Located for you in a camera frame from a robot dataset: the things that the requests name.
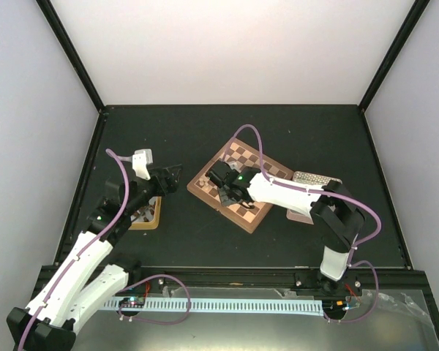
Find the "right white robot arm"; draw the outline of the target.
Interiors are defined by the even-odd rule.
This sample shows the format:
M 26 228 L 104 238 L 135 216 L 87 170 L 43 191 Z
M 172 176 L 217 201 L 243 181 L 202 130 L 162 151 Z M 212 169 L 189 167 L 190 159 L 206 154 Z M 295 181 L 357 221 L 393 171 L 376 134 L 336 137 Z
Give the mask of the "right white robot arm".
M 247 166 L 239 172 L 220 160 L 206 171 L 206 177 L 217 187 L 223 206 L 239 204 L 249 208 L 255 203 L 269 203 L 311 220 L 319 227 L 323 242 L 318 286 L 327 295 L 344 287 L 351 245 L 365 218 L 349 202 L 349 193 L 340 182 L 301 185 L 263 173 L 257 167 Z

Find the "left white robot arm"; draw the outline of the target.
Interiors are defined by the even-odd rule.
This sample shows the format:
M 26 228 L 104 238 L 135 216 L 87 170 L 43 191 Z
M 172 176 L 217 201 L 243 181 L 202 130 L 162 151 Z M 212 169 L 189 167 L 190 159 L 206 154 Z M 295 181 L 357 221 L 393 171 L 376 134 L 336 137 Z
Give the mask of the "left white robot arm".
M 17 350 L 71 350 L 76 336 L 112 296 L 147 285 L 141 263 L 114 257 L 99 275 L 94 272 L 132 225 L 135 212 L 150 200 L 174 193 L 182 166 L 156 167 L 130 180 L 105 184 L 105 194 L 64 262 L 25 308 L 15 307 L 7 325 Z

